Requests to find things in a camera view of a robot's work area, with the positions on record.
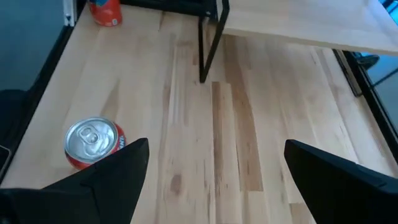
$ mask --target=red soda can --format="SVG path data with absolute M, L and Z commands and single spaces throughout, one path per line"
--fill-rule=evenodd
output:
M 102 26 L 116 26 L 122 22 L 119 0 L 88 0 L 94 21 Z
M 88 118 L 72 125 L 65 136 L 65 155 L 76 169 L 84 169 L 126 145 L 123 130 L 105 118 Z

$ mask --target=black table leg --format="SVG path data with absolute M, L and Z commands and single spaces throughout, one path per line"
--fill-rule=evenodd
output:
M 206 81 L 206 77 L 209 73 L 209 69 L 211 63 L 213 62 L 214 55 L 217 50 L 217 46 L 221 40 L 221 35 L 224 31 L 224 26 L 229 14 L 229 2 L 228 0 L 223 0 L 223 11 L 221 12 L 221 17 L 217 22 L 216 26 L 216 34 L 214 39 L 211 43 L 210 51 L 206 59 L 206 64 L 204 64 L 204 57 L 203 57 L 203 21 L 205 17 L 199 17 L 198 22 L 198 40 L 199 40 L 199 81 L 200 83 L 204 83 Z

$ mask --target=wooden table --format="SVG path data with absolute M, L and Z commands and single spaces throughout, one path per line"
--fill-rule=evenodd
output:
M 216 5 L 219 21 L 200 67 L 201 82 L 222 34 L 398 55 L 398 25 L 378 0 L 216 0 Z M 199 44 L 202 29 L 199 22 Z
M 138 224 L 310 217 L 282 157 L 287 138 L 396 173 L 330 49 L 226 36 L 199 84 L 196 17 L 122 14 L 100 27 L 83 11 L 1 187 L 39 189 L 76 172 L 63 139 L 91 116 L 120 124 L 128 142 L 149 139 Z

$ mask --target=can lid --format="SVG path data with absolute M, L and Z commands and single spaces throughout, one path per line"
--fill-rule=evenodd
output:
M 65 151 L 81 162 L 94 163 L 112 151 L 118 132 L 104 118 L 89 118 L 74 124 L 65 136 Z

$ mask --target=pull tab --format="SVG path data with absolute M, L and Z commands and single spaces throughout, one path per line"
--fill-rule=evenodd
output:
M 91 125 L 81 127 L 78 134 L 83 142 L 90 145 L 96 144 L 100 139 L 99 132 Z

